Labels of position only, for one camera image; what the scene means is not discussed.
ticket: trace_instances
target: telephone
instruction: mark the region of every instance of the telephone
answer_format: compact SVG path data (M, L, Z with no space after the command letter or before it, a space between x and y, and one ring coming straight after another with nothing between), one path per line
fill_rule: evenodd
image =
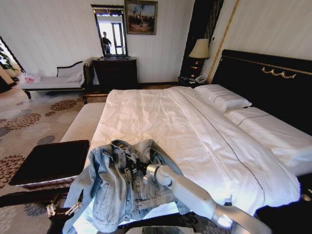
M199 84L203 84L205 83L207 80L207 78L203 78L203 76L198 76L197 78L195 78L195 81Z

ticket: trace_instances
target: picture frame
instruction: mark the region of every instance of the picture frame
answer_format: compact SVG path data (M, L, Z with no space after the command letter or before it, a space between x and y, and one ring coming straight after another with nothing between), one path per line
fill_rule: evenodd
M125 0L127 34L155 35L157 1Z

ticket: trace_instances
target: mirror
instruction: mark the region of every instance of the mirror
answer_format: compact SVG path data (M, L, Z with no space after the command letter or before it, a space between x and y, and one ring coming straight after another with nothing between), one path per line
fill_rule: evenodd
M93 5L97 31L105 57L127 56L127 42L122 5Z

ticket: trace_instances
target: chaise lounge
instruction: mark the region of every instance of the chaise lounge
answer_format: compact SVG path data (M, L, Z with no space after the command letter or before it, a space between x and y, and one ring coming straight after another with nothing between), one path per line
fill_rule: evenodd
M79 61L71 66L57 67L56 77L41 77L41 81L34 83L24 83L19 85L31 99L30 91L77 91L84 90L92 82L94 70L92 59ZM82 72L82 80L67 82L68 78L76 73Z

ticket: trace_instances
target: white wall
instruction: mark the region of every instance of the white wall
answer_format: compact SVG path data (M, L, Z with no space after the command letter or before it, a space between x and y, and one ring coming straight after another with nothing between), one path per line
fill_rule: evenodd
M156 35L127 35L139 82L177 80L194 1L158 0ZM57 66L102 56L92 3L124 0L1 1L1 36L26 71L53 76Z
M224 1L216 40L221 41L235 2ZM210 51L216 51L219 44L211 44ZM312 0L240 0L223 49L312 60ZM214 58L211 54L204 74L209 73Z

